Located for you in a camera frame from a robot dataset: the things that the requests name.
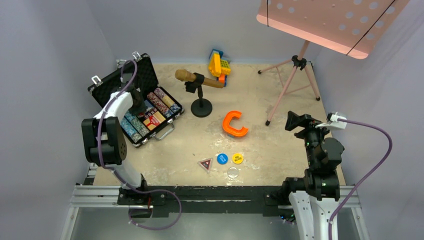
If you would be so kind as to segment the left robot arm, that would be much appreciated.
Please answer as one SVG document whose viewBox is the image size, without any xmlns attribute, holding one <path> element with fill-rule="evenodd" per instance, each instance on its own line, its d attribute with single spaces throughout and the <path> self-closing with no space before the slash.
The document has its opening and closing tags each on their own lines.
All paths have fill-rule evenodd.
<svg viewBox="0 0 424 240">
<path fill-rule="evenodd" d="M 121 189 L 130 192 L 130 199 L 142 205 L 149 199 L 147 182 L 126 159 L 127 144 L 122 129 L 126 114 L 137 116 L 147 109 L 136 78 L 124 73 L 120 78 L 106 80 L 104 86 L 94 87 L 92 95 L 102 110 L 81 123 L 85 157 L 88 162 L 111 171 Z"/>
</svg>

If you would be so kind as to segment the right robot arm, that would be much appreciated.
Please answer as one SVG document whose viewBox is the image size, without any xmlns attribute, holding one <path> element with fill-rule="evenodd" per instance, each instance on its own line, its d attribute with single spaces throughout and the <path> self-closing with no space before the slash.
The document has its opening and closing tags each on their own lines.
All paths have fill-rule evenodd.
<svg viewBox="0 0 424 240">
<path fill-rule="evenodd" d="M 294 211 L 299 236 L 302 240 L 324 240 L 337 229 L 327 230 L 330 215 L 335 212 L 340 194 L 337 166 L 342 162 L 344 146 L 335 138 L 327 137 L 328 125 L 309 114 L 287 113 L 286 131 L 302 130 L 294 136 L 304 141 L 308 167 L 304 177 L 287 177 L 280 196 Z"/>
</svg>

